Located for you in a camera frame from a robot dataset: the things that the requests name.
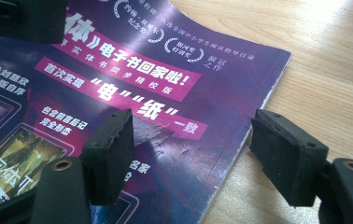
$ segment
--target clamp jaw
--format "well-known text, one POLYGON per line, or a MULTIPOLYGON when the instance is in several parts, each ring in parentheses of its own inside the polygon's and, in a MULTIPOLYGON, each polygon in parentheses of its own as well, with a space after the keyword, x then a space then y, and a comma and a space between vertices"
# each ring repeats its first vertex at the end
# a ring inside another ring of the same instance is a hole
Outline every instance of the clamp jaw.
POLYGON ((322 201, 319 221, 353 223, 353 160, 326 161, 328 147, 276 113, 257 110, 250 149, 290 206, 322 201))
POLYGON ((134 156, 133 114, 109 117, 79 158, 47 164, 38 187, 0 204, 0 223, 92 223, 90 204, 116 204, 134 156))

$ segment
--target book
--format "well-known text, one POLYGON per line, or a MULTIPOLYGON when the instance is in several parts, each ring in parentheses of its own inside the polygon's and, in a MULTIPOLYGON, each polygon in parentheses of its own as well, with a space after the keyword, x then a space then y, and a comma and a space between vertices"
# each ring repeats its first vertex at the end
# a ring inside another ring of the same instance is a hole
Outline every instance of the book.
POLYGON ((70 1, 64 32, 57 45, 0 37, 0 203, 131 108, 125 187, 92 222, 199 222, 290 52, 207 29, 165 0, 70 1))

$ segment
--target magazine cover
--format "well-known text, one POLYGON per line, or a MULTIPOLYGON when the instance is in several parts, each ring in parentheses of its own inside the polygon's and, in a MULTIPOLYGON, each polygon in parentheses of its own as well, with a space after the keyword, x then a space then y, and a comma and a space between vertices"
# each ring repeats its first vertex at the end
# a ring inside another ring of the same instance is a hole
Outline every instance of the magazine cover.
POLYGON ((0 203, 134 113, 117 206, 93 223, 197 223, 291 54, 209 30, 166 0, 69 1, 64 41, 0 37, 0 203))

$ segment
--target light wooden surface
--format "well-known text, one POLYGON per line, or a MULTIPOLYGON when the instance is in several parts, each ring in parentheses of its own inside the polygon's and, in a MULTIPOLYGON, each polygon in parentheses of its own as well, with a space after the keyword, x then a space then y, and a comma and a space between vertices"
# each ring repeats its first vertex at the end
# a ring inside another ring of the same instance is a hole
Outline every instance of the light wooden surface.
MULTIPOLYGON (((171 0, 224 34, 286 49, 293 56, 268 106, 353 159, 353 0, 171 0)), ((314 208, 291 208, 249 149, 237 158, 203 222, 317 223, 314 208)))

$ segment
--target glossy cover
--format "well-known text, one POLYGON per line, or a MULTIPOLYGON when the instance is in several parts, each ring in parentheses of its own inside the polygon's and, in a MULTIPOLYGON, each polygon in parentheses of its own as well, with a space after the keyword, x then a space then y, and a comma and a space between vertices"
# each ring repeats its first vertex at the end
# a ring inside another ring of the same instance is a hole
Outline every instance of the glossy cover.
POLYGON ((69 4, 62 44, 0 37, 1 186, 28 190, 43 164, 79 156, 101 122, 131 108, 125 188, 92 221, 199 222, 290 53, 211 31, 164 0, 69 4))

